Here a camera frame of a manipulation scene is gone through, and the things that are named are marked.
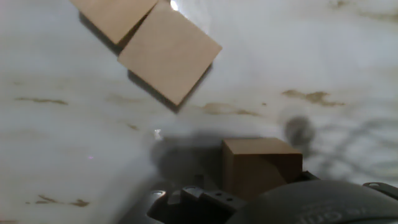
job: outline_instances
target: small cube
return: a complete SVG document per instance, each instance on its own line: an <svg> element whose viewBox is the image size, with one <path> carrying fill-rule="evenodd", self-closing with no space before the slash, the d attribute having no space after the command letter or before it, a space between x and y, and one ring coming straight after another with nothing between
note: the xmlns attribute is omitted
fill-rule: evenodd
<svg viewBox="0 0 398 224"><path fill-rule="evenodd" d="M223 140L223 190L244 200L293 182L302 166L301 152L276 138Z"/></svg>
<svg viewBox="0 0 398 224"><path fill-rule="evenodd" d="M152 9L157 0L70 0L114 44Z"/></svg>
<svg viewBox="0 0 398 224"><path fill-rule="evenodd" d="M159 1L119 56L119 62L179 105L221 50L166 1Z"/></svg>

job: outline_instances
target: brown stain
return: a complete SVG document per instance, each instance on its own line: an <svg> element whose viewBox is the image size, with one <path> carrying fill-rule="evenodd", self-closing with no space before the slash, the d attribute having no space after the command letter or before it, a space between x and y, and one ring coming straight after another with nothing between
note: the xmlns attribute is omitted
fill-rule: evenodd
<svg viewBox="0 0 398 224"><path fill-rule="evenodd" d="M50 202L46 202L46 201L37 201L36 204L43 204L43 203L50 203Z"/></svg>
<svg viewBox="0 0 398 224"><path fill-rule="evenodd" d="M72 202L72 203L69 203L69 204L83 208L83 207L86 207L87 205L89 205L90 203L89 202L85 202L82 199L77 199L76 202Z"/></svg>
<svg viewBox="0 0 398 224"><path fill-rule="evenodd" d="M219 115L219 114L237 114L237 115L251 115L261 117L261 114L240 109L226 103L207 103L201 107L206 114Z"/></svg>
<svg viewBox="0 0 398 224"><path fill-rule="evenodd" d="M349 2L348 0L339 0L337 4L333 5L333 9L341 9L346 6L355 6L357 5L355 2ZM371 13L371 12L361 12L359 9L357 9L356 12L359 16L362 17L367 17L370 19L374 19L377 21L383 21L383 22L398 22L398 10L392 14L383 14L383 13Z"/></svg>
<svg viewBox="0 0 398 224"><path fill-rule="evenodd" d="M117 94L110 94L106 101L116 103L118 105L125 105L130 103L140 103L143 99L126 98Z"/></svg>
<svg viewBox="0 0 398 224"><path fill-rule="evenodd" d="M323 91L318 91L315 93L301 93L297 90L287 90L282 93L283 95L289 98L298 98L305 101L308 101L312 104L318 104L320 106L331 107L331 106L344 106L345 103L339 102L329 102L325 100L325 97L329 95L329 93L325 93Z"/></svg>
<svg viewBox="0 0 398 224"><path fill-rule="evenodd" d="M25 97L16 98L15 100L17 100L17 101L33 101L35 103L55 103L55 104L59 104L59 105L68 105L67 102L62 101L62 100L48 100L48 99L25 98Z"/></svg>
<svg viewBox="0 0 398 224"><path fill-rule="evenodd" d="M56 200L46 197L44 195L38 195L41 199L48 201L49 203L58 203Z"/></svg>
<svg viewBox="0 0 398 224"><path fill-rule="evenodd" d="M337 1L337 4L333 5L334 9L339 9L341 7L349 5L349 2L347 0L339 0Z"/></svg>
<svg viewBox="0 0 398 224"><path fill-rule="evenodd" d="M129 126L129 128L131 128L133 130L139 131L139 128L135 125L127 124L127 126Z"/></svg>
<svg viewBox="0 0 398 224"><path fill-rule="evenodd" d="M377 21L386 21L386 22L398 22L398 11L394 14L375 14L370 12L360 12L358 13L362 17L367 17L370 19L374 19Z"/></svg>
<svg viewBox="0 0 398 224"><path fill-rule="evenodd" d="M38 200L38 201L35 202L36 204L49 204L49 203L57 203L57 204L61 204L61 205L65 204L63 202L58 202L57 200L54 200L54 199L49 198L49 197L46 197L44 195L38 195L38 196L41 199L44 199L44 200ZM71 202L69 204L83 208L83 207L86 207L87 205L89 205L90 203L89 202L85 202L82 199L77 199L76 202Z"/></svg>

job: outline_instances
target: black mechanical part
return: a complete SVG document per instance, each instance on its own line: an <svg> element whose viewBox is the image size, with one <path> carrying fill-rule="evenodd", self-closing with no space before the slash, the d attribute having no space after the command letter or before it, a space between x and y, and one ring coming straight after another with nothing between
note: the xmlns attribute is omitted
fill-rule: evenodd
<svg viewBox="0 0 398 224"><path fill-rule="evenodd" d="M398 224L398 189L319 180L303 172L296 183L270 190L252 202L226 192L190 186L146 195L119 224Z"/></svg>
<svg viewBox="0 0 398 224"><path fill-rule="evenodd" d="M120 224L224 224L245 201L221 191L184 187L173 192L151 192L122 218Z"/></svg>
<svg viewBox="0 0 398 224"><path fill-rule="evenodd" d="M329 224L370 220L380 223L398 220L398 201L369 187L314 180L288 184L262 194L235 213L227 224Z"/></svg>

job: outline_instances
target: white marble table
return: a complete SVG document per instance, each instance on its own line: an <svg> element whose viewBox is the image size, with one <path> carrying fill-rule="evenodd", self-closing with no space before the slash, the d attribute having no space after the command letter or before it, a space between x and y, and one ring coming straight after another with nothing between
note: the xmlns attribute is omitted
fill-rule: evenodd
<svg viewBox="0 0 398 224"><path fill-rule="evenodd" d="M317 128L314 174L397 184L398 6L353 2L176 0L223 51L175 114L67 0L0 0L0 223L112 223L160 180L208 175L222 137L284 138L287 114Z"/></svg>

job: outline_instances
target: wooden block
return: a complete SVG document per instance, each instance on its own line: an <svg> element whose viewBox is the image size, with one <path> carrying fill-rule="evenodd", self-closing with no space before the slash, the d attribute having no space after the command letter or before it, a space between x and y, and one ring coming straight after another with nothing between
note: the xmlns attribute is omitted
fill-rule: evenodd
<svg viewBox="0 0 398 224"><path fill-rule="evenodd" d="M119 62L179 105L220 52L219 46L166 1L159 1Z"/></svg>
<svg viewBox="0 0 398 224"><path fill-rule="evenodd" d="M71 0L114 44L154 7L157 0Z"/></svg>
<svg viewBox="0 0 398 224"><path fill-rule="evenodd" d="M293 182L303 155L276 138L225 139L223 190L244 200Z"/></svg>

